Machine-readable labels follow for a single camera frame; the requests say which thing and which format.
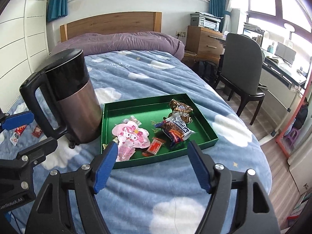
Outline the red white spicy snack packet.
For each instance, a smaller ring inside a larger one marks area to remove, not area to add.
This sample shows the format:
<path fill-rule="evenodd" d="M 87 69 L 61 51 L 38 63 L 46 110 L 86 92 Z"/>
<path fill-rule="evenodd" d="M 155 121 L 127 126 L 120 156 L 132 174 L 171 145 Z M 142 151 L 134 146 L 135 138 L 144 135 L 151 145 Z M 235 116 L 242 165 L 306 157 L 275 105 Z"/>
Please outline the red white spicy snack packet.
<path fill-rule="evenodd" d="M 18 128 L 15 129 L 14 133 L 12 134 L 12 136 L 10 137 L 10 142 L 12 143 L 13 146 L 17 145 L 17 142 L 21 136 L 21 134 L 24 132 L 24 130 L 26 129 L 27 125 L 22 125 Z"/>

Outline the pink cartoon snack packet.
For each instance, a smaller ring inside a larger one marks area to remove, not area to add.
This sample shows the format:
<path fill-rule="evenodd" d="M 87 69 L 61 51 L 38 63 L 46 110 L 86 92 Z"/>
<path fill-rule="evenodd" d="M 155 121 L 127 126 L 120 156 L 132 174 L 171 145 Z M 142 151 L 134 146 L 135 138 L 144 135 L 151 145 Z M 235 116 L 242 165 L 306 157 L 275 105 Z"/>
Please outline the pink cartoon snack packet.
<path fill-rule="evenodd" d="M 128 161 L 136 148 L 148 148 L 151 144 L 149 132 L 144 128 L 139 128 L 134 121 L 117 124 L 112 129 L 112 134 L 118 140 L 117 162 Z"/>

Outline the small red candy packet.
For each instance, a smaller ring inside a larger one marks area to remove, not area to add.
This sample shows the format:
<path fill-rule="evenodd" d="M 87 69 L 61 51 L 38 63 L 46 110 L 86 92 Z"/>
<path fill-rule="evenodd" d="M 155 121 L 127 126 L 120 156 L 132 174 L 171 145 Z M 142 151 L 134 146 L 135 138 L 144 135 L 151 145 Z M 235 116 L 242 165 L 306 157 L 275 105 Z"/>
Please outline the small red candy packet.
<path fill-rule="evenodd" d="M 145 157 L 149 157 L 149 156 L 155 156 L 157 155 L 159 149 L 161 148 L 161 146 L 165 143 L 166 141 L 164 139 L 160 139 L 157 137 L 153 137 L 153 140 L 150 144 L 150 146 L 148 147 L 147 150 L 145 150 L 144 152 L 142 152 L 142 155 Z"/>

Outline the dark red snack packet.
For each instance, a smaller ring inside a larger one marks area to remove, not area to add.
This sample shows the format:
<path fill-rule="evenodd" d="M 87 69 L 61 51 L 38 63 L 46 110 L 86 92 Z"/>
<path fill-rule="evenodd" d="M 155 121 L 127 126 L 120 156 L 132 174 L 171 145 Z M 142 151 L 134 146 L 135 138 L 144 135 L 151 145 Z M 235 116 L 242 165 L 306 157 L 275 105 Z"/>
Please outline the dark red snack packet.
<path fill-rule="evenodd" d="M 36 127 L 34 128 L 33 132 L 32 132 L 32 135 L 36 138 L 40 138 L 40 136 L 42 135 L 43 131 L 42 129 L 40 128 L 39 125 L 36 125 Z"/>

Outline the white blue milk snack packet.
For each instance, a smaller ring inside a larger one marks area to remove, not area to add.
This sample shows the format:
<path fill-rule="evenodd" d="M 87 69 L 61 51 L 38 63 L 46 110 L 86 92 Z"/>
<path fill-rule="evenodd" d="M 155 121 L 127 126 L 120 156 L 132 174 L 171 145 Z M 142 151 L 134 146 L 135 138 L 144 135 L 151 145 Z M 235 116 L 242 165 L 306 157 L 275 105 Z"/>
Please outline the white blue milk snack packet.
<path fill-rule="evenodd" d="M 155 128 L 160 128 L 170 138 L 170 148 L 174 148 L 176 144 L 186 141 L 191 135 L 196 133 L 188 128 L 178 113 L 155 124 Z"/>

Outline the brown chocolate snack packet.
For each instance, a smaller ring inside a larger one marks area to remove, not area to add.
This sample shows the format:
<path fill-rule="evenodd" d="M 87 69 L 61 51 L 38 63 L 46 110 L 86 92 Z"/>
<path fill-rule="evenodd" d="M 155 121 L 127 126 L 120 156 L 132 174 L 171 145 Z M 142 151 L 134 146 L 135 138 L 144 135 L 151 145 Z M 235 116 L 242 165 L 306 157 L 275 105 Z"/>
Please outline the brown chocolate snack packet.
<path fill-rule="evenodd" d="M 171 113 L 168 115 L 168 117 L 178 113 L 185 123 L 189 124 L 192 122 L 191 118 L 191 113 L 193 112 L 192 107 L 182 102 L 176 101 L 175 99 L 172 99 L 170 101 L 169 106 L 171 108 Z"/>

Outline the black backpack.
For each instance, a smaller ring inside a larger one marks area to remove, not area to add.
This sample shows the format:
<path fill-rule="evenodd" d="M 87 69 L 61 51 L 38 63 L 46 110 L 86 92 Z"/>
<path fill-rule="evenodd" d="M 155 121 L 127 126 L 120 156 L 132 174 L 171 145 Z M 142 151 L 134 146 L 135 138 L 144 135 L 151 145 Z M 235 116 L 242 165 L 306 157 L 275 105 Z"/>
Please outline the black backpack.
<path fill-rule="evenodd" d="M 217 69 L 217 64 L 212 61 L 196 61 L 193 67 L 193 71 L 210 86 L 215 84 Z"/>

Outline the white wardrobe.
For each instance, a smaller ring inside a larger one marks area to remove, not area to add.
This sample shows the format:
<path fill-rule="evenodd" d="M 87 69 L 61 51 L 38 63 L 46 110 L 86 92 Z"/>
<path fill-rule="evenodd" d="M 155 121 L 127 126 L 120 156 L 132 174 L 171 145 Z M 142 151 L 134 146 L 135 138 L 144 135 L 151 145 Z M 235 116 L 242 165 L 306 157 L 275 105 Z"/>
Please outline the white wardrobe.
<path fill-rule="evenodd" d="M 20 85 L 48 56 L 47 0 L 10 0 L 1 13 L 1 109 L 19 97 Z"/>

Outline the purple duvet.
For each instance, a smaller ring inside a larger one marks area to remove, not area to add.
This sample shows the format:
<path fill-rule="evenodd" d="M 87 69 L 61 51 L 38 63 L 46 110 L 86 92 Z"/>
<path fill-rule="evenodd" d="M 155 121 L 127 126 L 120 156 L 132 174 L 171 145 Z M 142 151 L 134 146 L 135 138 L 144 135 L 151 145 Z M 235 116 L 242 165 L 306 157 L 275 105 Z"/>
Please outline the purple duvet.
<path fill-rule="evenodd" d="M 52 51 L 54 55 L 66 49 L 82 49 L 85 56 L 113 51 L 162 51 L 178 60 L 184 57 L 184 44 L 179 39 L 159 32 L 137 32 L 99 34 L 85 33 L 59 43 Z"/>

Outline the pink framed mirror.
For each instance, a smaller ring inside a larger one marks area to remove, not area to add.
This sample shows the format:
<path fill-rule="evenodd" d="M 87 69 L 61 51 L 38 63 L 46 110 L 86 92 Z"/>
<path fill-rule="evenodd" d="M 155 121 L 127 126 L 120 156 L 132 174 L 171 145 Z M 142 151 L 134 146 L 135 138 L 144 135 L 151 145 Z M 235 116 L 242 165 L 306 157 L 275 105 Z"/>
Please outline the pink framed mirror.
<path fill-rule="evenodd" d="M 284 145 L 282 140 L 284 140 L 286 143 L 289 142 L 290 147 L 296 141 L 296 139 L 298 137 L 298 131 L 299 131 L 299 128 L 297 128 L 297 125 L 296 125 L 296 120 L 299 121 L 299 119 L 301 117 L 301 115 L 298 115 L 298 113 L 303 110 L 302 106 L 307 106 L 306 105 L 306 102 L 307 102 L 306 95 L 307 95 L 307 92 L 310 88 L 310 85 L 311 85 L 311 75 L 308 77 L 308 83 L 307 83 L 305 93 L 303 94 L 303 96 L 302 96 L 302 98 L 298 104 L 298 107 L 296 108 L 293 116 L 291 117 L 289 126 L 287 126 L 286 130 L 284 132 L 281 132 L 281 134 L 278 135 L 278 137 L 276 139 L 276 143 L 282 149 L 286 158 L 289 158 L 290 153 L 288 152 L 287 147 Z"/>

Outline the left teal curtain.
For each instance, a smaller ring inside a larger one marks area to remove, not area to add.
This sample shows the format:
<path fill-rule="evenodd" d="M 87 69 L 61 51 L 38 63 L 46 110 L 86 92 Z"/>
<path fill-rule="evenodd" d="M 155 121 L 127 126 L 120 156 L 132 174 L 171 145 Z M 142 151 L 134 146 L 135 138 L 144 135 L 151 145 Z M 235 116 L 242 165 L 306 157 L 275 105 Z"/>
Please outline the left teal curtain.
<path fill-rule="evenodd" d="M 68 0 L 49 0 L 47 22 L 63 18 L 68 15 Z"/>

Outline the wooden drawer cabinet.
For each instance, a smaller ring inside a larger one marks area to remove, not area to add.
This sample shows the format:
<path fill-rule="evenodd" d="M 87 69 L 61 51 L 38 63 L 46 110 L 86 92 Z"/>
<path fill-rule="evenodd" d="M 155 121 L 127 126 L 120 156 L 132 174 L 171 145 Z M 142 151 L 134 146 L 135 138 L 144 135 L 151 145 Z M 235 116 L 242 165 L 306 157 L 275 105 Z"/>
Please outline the wooden drawer cabinet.
<path fill-rule="evenodd" d="M 189 25 L 183 59 L 210 61 L 218 65 L 220 55 L 224 52 L 224 42 L 225 37 L 220 32 Z"/>

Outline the computer monitor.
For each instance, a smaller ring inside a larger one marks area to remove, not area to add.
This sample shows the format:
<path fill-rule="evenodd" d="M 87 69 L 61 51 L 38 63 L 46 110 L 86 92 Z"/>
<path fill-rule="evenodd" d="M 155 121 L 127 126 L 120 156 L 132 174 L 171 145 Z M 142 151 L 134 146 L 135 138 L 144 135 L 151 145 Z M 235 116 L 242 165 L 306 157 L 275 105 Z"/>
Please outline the computer monitor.
<path fill-rule="evenodd" d="M 286 61 L 290 65 L 295 61 L 296 51 L 290 47 L 278 42 L 275 55 Z"/>

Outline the grey printer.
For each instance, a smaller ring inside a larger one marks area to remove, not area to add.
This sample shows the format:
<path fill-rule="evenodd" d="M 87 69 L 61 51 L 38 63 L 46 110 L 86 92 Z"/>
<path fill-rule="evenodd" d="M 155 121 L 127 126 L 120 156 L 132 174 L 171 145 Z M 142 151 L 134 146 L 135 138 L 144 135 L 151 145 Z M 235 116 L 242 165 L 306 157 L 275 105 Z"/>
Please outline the grey printer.
<path fill-rule="evenodd" d="M 195 27 L 205 27 L 214 31 L 219 31 L 222 18 L 215 17 L 205 12 L 195 12 L 190 14 L 190 25 Z"/>

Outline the wall power socket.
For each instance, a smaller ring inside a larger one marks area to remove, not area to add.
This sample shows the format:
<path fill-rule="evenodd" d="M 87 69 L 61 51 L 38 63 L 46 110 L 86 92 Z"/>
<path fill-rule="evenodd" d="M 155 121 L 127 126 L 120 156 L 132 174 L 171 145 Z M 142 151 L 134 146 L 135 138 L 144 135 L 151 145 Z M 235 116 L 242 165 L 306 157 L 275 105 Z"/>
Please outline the wall power socket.
<path fill-rule="evenodd" d="M 175 33 L 177 37 L 186 37 L 186 32 L 184 31 L 176 31 Z"/>

